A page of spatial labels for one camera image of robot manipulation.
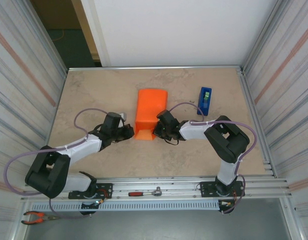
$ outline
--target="gray floor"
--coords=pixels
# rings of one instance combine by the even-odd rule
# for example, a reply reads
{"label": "gray floor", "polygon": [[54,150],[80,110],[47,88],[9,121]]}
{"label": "gray floor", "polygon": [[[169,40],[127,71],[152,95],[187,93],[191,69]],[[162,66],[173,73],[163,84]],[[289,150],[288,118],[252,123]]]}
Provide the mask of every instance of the gray floor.
{"label": "gray floor", "polygon": [[54,40],[53,43],[67,68],[95,67],[82,30],[65,29],[64,35],[62,30],[47,30],[47,32]]}
{"label": "gray floor", "polygon": [[218,211],[97,212],[30,226],[27,240],[289,240],[278,199],[249,199]]}

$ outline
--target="table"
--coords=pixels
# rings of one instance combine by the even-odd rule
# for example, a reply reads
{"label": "table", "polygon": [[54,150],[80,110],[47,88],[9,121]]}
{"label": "table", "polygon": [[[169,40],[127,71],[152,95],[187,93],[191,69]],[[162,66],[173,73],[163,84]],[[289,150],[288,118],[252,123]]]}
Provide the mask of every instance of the table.
{"label": "table", "polygon": [[[61,146],[83,137],[83,132],[73,126],[75,115],[82,109],[126,112],[126,123],[133,125],[139,89],[167,90],[167,109],[170,109],[185,101],[197,104],[201,87],[212,88],[211,106],[205,120],[226,115],[233,121],[253,126],[235,68],[91,68],[69,71],[49,145]],[[181,105],[172,114],[179,121],[202,117],[190,105]],[[77,123],[90,131],[104,117],[103,113],[87,111]],[[243,131],[252,143],[252,133]],[[153,141],[132,138],[87,156],[71,166],[70,172],[84,171],[97,178],[214,176],[219,167],[220,159],[207,140],[188,140],[173,146],[159,138]],[[244,158],[239,173],[265,173],[258,145]]]}

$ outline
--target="white wall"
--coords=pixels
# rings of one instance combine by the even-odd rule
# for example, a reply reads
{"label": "white wall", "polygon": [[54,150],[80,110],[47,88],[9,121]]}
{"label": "white wall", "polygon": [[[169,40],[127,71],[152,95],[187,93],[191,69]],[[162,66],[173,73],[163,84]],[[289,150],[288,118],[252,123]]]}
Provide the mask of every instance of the white wall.
{"label": "white wall", "polygon": [[108,66],[240,65],[276,0],[82,0]]}

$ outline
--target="pliers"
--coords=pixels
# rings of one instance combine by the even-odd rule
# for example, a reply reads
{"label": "pliers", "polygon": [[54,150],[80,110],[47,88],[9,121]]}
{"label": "pliers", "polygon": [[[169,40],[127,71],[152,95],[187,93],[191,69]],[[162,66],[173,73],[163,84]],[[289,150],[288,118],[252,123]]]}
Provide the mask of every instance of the pliers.
{"label": "pliers", "polygon": [[51,215],[46,215],[45,213],[41,213],[41,212],[36,212],[36,211],[27,211],[25,212],[23,215],[26,216],[26,215],[36,215],[38,218],[36,220],[33,220],[33,221],[24,221],[22,220],[21,223],[22,224],[25,224],[25,225],[34,225],[34,224],[40,224],[44,221],[48,221],[48,220],[56,220],[56,219],[59,219],[59,217],[56,217],[56,216],[51,216]]}

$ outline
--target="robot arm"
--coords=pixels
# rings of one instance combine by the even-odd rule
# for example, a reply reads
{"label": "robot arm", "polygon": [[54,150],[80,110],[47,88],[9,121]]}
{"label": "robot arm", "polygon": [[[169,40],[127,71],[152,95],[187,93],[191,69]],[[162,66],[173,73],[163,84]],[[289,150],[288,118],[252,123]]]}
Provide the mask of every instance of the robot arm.
{"label": "robot arm", "polygon": [[[168,110],[157,115],[158,123],[154,135],[170,141],[207,139],[221,158],[221,166],[216,177],[216,188],[220,195],[227,195],[237,179],[236,168],[239,157],[246,151],[250,140],[235,124],[182,121],[179,123]],[[216,121],[230,121],[220,116]]]}
{"label": "robot arm", "polygon": [[96,179],[85,172],[68,174],[69,167],[84,157],[103,150],[111,143],[118,143],[132,136],[134,130],[129,124],[124,124],[124,116],[109,112],[104,123],[90,131],[82,144],[78,143],[85,137],[67,146],[58,147],[65,150],[39,153],[25,177],[25,183],[49,198],[66,191],[85,192],[85,196],[92,196],[96,191]]}

